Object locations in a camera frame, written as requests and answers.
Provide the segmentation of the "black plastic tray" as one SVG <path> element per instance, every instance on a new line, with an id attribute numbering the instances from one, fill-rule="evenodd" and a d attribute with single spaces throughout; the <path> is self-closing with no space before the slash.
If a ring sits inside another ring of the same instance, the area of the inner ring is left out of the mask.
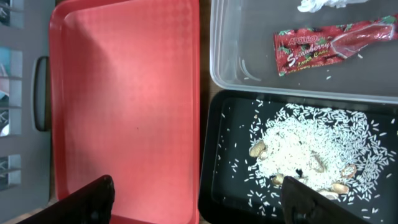
<path id="1" fill-rule="evenodd" d="M 280 190 L 260 186 L 248 169 L 250 127 L 274 117 L 287 103 L 361 111 L 384 132 L 382 146 L 397 150 L 397 105 L 224 90 L 211 100 L 203 150 L 198 207 L 210 223 L 283 223 Z"/>

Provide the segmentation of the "crumpled white tissue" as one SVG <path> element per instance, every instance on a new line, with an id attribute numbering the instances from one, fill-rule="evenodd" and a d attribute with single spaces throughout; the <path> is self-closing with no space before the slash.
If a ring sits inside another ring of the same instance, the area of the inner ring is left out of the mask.
<path id="1" fill-rule="evenodd" d="M 301 0 L 301 5 L 297 7 L 300 12 L 317 12 L 323 6 L 343 8 L 349 4 L 361 4 L 369 0 Z"/>

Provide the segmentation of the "red plastic tray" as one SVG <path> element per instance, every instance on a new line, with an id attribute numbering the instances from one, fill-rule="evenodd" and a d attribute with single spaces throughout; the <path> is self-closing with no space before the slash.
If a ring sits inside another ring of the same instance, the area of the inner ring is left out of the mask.
<path id="1" fill-rule="evenodd" d="M 112 223 L 198 223 L 200 6 L 64 1 L 49 24 L 55 191 L 108 174 Z"/>

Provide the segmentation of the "red snack wrapper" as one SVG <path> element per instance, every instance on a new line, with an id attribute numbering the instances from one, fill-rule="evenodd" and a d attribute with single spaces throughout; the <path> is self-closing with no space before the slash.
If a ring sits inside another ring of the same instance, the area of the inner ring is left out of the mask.
<path id="1" fill-rule="evenodd" d="M 279 76 L 339 63 L 375 42 L 397 39 L 397 14 L 350 24 L 287 29 L 273 35 Z"/>

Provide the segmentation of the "clear plastic bin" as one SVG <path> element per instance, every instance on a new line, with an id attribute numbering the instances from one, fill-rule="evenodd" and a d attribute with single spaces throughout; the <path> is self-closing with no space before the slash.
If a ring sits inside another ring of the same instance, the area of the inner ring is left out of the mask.
<path id="1" fill-rule="evenodd" d="M 344 62 L 280 76 L 274 55 L 275 32 L 343 25 L 397 12 L 396 1 L 368 1 L 343 8 L 325 6 L 300 12 L 295 0 L 213 1 L 210 72 L 229 90 L 334 100 L 397 103 L 397 42 L 365 47 Z"/>

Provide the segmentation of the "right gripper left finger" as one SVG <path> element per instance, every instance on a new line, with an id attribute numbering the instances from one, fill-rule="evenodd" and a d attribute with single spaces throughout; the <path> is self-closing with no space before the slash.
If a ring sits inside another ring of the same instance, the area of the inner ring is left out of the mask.
<path id="1" fill-rule="evenodd" d="M 109 224 L 114 200 L 113 179 L 103 175 L 18 224 Z"/>

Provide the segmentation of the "rice and peanut scraps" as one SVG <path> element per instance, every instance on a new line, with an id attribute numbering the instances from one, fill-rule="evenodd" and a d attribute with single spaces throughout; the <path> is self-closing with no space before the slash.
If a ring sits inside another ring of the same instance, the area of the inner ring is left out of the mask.
<path id="1" fill-rule="evenodd" d="M 261 187 L 268 180 L 281 195 L 293 177 L 369 223 L 397 222 L 397 150 L 382 146 L 384 132 L 365 113 L 287 103 L 254 119 L 248 169 Z"/>

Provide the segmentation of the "grey plastic dishwasher rack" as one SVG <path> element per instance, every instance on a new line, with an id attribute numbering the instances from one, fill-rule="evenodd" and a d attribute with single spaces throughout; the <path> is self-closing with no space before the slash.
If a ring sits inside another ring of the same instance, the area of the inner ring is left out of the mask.
<path id="1" fill-rule="evenodd" d="M 1 221 L 50 197 L 45 131 L 50 0 L 1 1 Z"/>

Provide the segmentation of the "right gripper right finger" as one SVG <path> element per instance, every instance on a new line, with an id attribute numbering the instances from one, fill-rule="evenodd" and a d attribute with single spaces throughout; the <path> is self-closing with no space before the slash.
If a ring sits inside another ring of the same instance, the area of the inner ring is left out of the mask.
<path id="1" fill-rule="evenodd" d="M 280 201 L 286 224 L 367 224 L 293 177 L 284 177 Z"/>

